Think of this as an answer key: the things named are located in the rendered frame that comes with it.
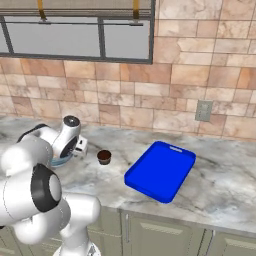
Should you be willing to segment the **pale green drawer front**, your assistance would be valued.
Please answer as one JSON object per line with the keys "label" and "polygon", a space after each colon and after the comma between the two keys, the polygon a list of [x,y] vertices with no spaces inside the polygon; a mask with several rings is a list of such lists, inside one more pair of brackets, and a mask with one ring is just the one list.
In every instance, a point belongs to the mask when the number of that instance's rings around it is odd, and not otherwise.
{"label": "pale green drawer front", "polygon": [[88,229],[110,235],[121,235],[121,219],[118,209],[103,206],[96,222],[90,224]]}
{"label": "pale green drawer front", "polygon": [[102,256],[122,256],[121,237],[89,232],[91,241],[99,248]]}

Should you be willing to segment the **light blue bowl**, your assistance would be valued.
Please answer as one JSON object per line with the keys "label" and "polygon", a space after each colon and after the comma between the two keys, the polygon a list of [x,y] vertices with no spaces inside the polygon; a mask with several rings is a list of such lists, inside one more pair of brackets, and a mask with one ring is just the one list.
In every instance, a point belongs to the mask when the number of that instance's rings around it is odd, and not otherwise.
{"label": "light blue bowl", "polygon": [[65,165],[72,157],[73,157],[72,154],[70,154],[64,158],[58,158],[58,157],[54,156],[51,161],[51,166],[55,167],[55,168],[61,167],[61,166]]}

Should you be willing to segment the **dark grey framed window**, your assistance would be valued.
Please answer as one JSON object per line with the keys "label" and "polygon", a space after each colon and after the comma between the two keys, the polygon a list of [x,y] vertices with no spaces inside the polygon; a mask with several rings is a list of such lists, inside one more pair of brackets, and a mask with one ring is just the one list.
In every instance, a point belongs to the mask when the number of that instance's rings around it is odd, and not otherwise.
{"label": "dark grey framed window", "polygon": [[147,17],[0,15],[0,56],[149,64],[155,1]]}

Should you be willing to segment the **grey wall outlet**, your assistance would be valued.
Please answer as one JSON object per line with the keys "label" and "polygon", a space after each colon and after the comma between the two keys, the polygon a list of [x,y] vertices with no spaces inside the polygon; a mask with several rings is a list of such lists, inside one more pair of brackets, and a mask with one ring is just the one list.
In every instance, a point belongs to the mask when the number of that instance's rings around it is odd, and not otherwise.
{"label": "grey wall outlet", "polygon": [[209,100],[199,100],[197,103],[195,119],[197,121],[209,122],[212,112],[213,102]]}

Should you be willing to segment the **pale green cupboard door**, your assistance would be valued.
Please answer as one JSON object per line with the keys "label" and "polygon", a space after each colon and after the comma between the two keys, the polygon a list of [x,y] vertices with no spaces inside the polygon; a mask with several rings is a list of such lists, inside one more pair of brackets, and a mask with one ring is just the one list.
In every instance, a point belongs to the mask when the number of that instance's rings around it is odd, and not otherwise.
{"label": "pale green cupboard door", "polygon": [[0,229],[0,256],[53,256],[61,244],[57,235],[40,244],[25,245],[16,238],[12,227]]}
{"label": "pale green cupboard door", "polygon": [[[129,243],[126,243],[125,215],[129,214]],[[123,256],[206,256],[212,232],[180,225],[154,216],[124,212]]]}
{"label": "pale green cupboard door", "polygon": [[256,256],[256,238],[213,231],[206,256]]}

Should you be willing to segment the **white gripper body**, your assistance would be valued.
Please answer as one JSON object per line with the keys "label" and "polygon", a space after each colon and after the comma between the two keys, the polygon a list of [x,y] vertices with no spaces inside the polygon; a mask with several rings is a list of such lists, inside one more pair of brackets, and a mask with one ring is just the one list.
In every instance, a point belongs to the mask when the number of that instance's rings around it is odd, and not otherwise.
{"label": "white gripper body", "polygon": [[85,148],[84,150],[80,149],[80,148],[76,148],[73,151],[73,156],[74,157],[85,157],[87,155],[88,149]]}

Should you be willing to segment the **chocolate cupcake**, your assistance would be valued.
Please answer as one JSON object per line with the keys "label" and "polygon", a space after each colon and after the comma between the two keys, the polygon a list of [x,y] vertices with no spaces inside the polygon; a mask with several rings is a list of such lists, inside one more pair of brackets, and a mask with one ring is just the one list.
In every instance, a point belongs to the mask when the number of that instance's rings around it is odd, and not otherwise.
{"label": "chocolate cupcake", "polygon": [[108,165],[111,161],[111,152],[108,150],[101,150],[97,153],[97,159],[101,165]]}

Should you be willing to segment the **blue tray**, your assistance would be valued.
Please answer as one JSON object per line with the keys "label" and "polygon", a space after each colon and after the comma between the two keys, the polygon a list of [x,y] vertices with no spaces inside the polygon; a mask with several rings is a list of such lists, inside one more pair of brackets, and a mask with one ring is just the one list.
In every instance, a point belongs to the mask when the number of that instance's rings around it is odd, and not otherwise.
{"label": "blue tray", "polygon": [[196,161],[189,150],[155,141],[124,175],[124,183],[161,203],[170,203]]}

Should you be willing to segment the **beige window blind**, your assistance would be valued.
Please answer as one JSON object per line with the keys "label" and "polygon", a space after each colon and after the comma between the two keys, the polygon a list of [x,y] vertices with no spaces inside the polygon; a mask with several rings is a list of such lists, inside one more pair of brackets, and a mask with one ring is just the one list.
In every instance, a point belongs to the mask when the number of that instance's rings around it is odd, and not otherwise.
{"label": "beige window blind", "polygon": [[0,0],[0,15],[147,17],[151,10],[152,0]]}

